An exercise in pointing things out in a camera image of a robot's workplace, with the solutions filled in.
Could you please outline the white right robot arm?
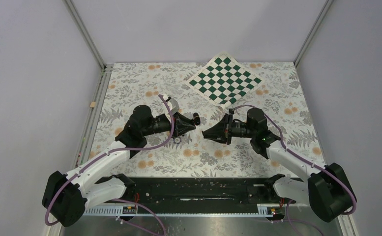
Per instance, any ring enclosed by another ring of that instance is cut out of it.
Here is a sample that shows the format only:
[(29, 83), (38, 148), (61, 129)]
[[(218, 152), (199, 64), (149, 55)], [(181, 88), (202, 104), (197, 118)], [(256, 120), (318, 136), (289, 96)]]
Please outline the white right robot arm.
[(299, 178), (293, 180), (282, 174), (271, 177), (264, 189), (269, 202), (284, 198), (308, 205), (324, 222), (353, 214), (357, 198), (343, 168), (336, 163), (321, 167), (301, 157), (285, 144), (280, 128), (279, 135), (269, 130), (268, 122), (273, 126), (276, 123), (262, 109), (253, 105), (249, 108), (245, 122), (236, 121), (233, 114), (238, 108), (231, 108), (217, 124), (202, 132), (204, 139), (229, 145), (233, 138), (248, 138), (255, 153), (281, 164)]

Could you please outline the black earbud charging case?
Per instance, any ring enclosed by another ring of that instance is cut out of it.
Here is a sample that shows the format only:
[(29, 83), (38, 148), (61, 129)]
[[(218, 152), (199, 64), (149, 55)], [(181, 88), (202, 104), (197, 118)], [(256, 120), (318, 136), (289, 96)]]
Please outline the black earbud charging case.
[(193, 114), (193, 124), (194, 124), (195, 126), (198, 126), (198, 125), (201, 124), (201, 119), (200, 119), (200, 116), (199, 116), (198, 113), (194, 113), (194, 114)]

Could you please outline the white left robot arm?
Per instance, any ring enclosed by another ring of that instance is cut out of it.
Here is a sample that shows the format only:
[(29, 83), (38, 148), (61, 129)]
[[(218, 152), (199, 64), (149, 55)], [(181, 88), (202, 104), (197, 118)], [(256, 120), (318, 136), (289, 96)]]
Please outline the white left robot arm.
[(42, 199), (42, 205), (47, 210), (45, 223), (48, 226), (60, 223), (69, 227), (91, 207), (113, 199), (131, 201), (135, 189), (128, 184), (127, 177), (111, 177), (102, 183), (98, 181), (112, 168), (130, 160), (138, 152), (148, 150), (147, 136), (169, 132), (168, 139), (156, 146), (159, 148), (169, 139), (195, 130), (200, 123), (198, 113), (194, 113), (193, 118), (187, 118), (173, 109), (167, 115), (154, 117), (149, 106), (137, 106), (124, 129), (104, 151), (65, 174), (55, 171), (49, 176)]

